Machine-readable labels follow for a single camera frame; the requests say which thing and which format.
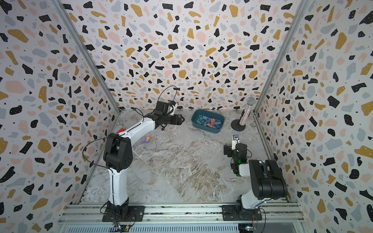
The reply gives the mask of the teal plastic storage box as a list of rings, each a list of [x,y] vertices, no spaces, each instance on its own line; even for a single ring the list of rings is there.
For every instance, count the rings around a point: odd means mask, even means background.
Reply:
[[[224,126],[225,117],[219,113],[198,109],[193,113],[191,122],[197,129],[218,134]]]

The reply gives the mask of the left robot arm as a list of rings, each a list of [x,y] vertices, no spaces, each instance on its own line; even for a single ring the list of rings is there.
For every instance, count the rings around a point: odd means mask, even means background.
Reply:
[[[104,161],[110,173],[110,197],[107,210],[114,216],[124,219],[129,212],[127,194],[127,173],[133,162],[132,146],[147,133],[158,127],[182,125],[182,115],[147,114],[142,121],[120,134],[110,134],[105,145]]]

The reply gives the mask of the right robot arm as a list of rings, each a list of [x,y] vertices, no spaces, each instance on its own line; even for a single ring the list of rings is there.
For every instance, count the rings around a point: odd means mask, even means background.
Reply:
[[[231,170],[238,177],[250,178],[251,189],[236,200],[237,213],[258,209],[266,201],[285,198],[287,184],[275,160],[257,160],[248,156],[247,145],[224,145],[223,154],[231,158]]]

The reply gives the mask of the glitter microphone on black stand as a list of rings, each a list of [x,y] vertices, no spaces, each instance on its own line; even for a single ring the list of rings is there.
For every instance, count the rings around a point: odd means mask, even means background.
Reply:
[[[247,100],[247,105],[241,113],[240,119],[235,119],[231,122],[231,127],[233,130],[241,132],[246,128],[246,121],[249,118],[251,110],[255,104],[255,97],[249,97]]]

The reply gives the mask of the purple toy figure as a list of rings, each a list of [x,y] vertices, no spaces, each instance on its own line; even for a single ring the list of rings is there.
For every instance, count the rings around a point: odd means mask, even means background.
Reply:
[[[141,138],[141,141],[142,141],[143,143],[149,143],[150,140],[151,140],[151,137],[150,137],[150,136],[145,136],[145,137],[142,137],[142,138]]]

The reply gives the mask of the red small block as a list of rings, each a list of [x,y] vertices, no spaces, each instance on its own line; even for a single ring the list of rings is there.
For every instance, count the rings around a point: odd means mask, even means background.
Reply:
[[[122,132],[124,132],[125,131],[125,129],[123,129],[123,128],[121,128],[121,129],[119,129],[117,132],[116,132],[116,134],[120,134],[120,133],[122,133]]]

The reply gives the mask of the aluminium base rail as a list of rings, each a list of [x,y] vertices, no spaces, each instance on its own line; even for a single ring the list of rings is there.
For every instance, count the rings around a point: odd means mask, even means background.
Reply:
[[[238,215],[232,203],[135,203],[115,219],[101,203],[68,205],[59,233],[306,233],[295,203],[267,202]]]

